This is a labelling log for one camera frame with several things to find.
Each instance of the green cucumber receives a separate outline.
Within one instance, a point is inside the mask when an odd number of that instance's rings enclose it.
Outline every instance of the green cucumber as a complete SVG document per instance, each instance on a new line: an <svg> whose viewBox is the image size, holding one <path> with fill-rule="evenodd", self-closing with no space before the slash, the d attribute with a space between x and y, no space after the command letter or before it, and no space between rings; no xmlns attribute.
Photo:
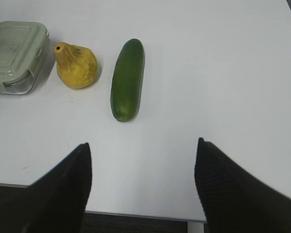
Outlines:
<svg viewBox="0 0 291 233"><path fill-rule="evenodd" d="M127 41L116 61L111 89L112 113L120 122L131 120L137 113L143 67L142 43L137 39Z"/></svg>

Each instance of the plastic lid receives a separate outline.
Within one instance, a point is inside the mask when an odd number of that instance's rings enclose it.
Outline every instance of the plastic lid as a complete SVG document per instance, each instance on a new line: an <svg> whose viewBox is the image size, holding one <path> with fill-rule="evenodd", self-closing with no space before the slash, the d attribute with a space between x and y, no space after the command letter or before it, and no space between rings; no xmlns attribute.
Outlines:
<svg viewBox="0 0 291 233"><path fill-rule="evenodd" d="M16 83L35 75L34 60L41 53L46 27L41 23L0 23L0 85Z"/></svg>

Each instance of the gourd neck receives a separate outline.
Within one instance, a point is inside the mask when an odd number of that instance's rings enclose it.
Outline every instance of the gourd neck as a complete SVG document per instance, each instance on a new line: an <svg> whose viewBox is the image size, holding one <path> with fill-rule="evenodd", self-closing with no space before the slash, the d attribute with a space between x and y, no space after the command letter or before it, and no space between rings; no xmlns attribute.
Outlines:
<svg viewBox="0 0 291 233"><path fill-rule="evenodd" d="M68 43L57 43L53 50L54 56L59 66L72 66L77 63L79 51Z"/></svg>

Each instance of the container lid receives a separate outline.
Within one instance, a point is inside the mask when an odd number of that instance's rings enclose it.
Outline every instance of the container lid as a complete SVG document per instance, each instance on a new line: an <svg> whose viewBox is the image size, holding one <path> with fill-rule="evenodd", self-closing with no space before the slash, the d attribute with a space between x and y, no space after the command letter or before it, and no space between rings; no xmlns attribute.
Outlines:
<svg viewBox="0 0 291 233"><path fill-rule="evenodd" d="M42 52L46 27L41 23L7 21L0 23L0 85L13 84L35 75L36 57Z"/></svg>

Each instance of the dark floor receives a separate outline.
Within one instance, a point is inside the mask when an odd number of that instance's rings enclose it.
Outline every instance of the dark floor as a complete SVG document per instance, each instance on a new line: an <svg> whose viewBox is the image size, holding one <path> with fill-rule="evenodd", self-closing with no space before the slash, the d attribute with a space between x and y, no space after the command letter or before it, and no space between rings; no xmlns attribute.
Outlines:
<svg viewBox="0 0 291 233"><path fill-rule="evenodd" d="M0 202L22 188L0 186ZM85 214L83 233L187 233L188 223L127 216Z"/></svg>

